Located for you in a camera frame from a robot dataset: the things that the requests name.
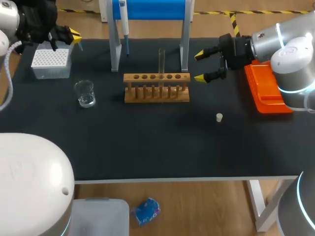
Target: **yellow black tape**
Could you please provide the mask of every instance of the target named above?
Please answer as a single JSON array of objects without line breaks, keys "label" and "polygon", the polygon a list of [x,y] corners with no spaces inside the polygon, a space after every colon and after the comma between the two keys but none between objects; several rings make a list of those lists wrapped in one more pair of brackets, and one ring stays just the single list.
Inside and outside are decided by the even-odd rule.
[{"label": "yellow black tape", "polygon": [[76,13],[100,14],[99,11],[89,11],[89,10],[58,9],[58,11],[59,12],[76,12]]},{"label": "yellow black tape", "polygon": [[196,11],[194,15],[218,15],[218,14],[307,14],[310,11]]},{"label": "yellow black tape", "polygon": [[230,19],[231,19],[231,23],[232,23],[232,26],[233,26],[233,30],[234,30],[234,34],[236,37],[241,37],[241,34],[240,34],[240,30],[238,29],[238,26],[237,26],[237,23],[236,23],[236,14],[233,14],[233,13],[230,13],[229,14],[230,16]]},{"label": "yellow black tape", "polygon": [[[89,10],[73,10],[73,9],[58,9],[59,12],[77,12],[77,13],[90,13],[100,14],[99,11]],[[196,11],[194,15],[218,15],[218,14],[307,14],[310,11]]]}]

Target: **gray plastic container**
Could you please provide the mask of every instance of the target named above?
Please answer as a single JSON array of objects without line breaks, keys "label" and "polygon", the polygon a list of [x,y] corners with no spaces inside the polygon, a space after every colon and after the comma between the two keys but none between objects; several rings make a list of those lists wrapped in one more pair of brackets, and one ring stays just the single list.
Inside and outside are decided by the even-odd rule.
[{"label": "gray plastic container", "polygon": [[73,200],[68,236],[129,236],[129,205],[120,199]]}]

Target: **small glass cup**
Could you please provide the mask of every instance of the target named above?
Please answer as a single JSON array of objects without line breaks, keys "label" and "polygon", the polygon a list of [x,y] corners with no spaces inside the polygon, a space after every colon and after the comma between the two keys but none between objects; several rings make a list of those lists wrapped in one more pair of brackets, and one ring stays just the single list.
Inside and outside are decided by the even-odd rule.
[{"label": "small glass cup", "polygon": [[95,104],[95,94],[93,83],[89,80],[82,80],[74,85],[74,90],[78,95],[81,107],[88,108]]}]

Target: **wooden test tube rack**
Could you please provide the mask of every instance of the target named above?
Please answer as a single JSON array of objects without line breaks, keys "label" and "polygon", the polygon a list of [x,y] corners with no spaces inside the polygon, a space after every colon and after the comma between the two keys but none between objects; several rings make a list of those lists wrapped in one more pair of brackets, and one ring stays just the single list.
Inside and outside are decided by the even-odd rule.
[{"label": "wooden test tube rack", "polygon": [[[146,103],[146,102],[189,102],[190,82],[189,73],[168,73],[159,74],[124,74],[125,103]],[[175,87],[162,85],[148,85],[161,83],[179,83]]]}]

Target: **wooden floor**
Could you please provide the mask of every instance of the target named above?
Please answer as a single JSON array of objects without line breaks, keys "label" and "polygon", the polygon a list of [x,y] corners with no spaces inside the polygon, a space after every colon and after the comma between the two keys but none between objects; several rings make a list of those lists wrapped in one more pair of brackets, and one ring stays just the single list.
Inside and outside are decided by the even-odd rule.
[{"label": "wooden floor", "polygon": [[[310,0],[196,0],[195,11],[214,10],[312,10]],[[59,8],[99,11],[98,1],[57,0]],[[293,14],[237,15],[242,35],[271,26],[292,17]],[[60,13],[58,24],[68,25],[80,32],[83,38],[108,38],[107,24],[99,15]],[[191,24],[191,37],[218,37],[233,34],[230,19],[223,15],[197,15]],[[131,21],[131,38],[180,37],[181,22]],[[10,61],[13,73],[19,60],[13,55]],[[6,90],[5,76],[0,80],[0,95]],[[261,181],[264,197],[273,190],[276,181]],[[161,214],[143,228],[130,221],[131,236],[254,236],[252,208],[247,187],[242,181],[92,184],[77,188],[77,198],[109,197],[124,199],[130,208],[147,197],[156,199]],[[279,236],[276,225],[265,236]]]}]

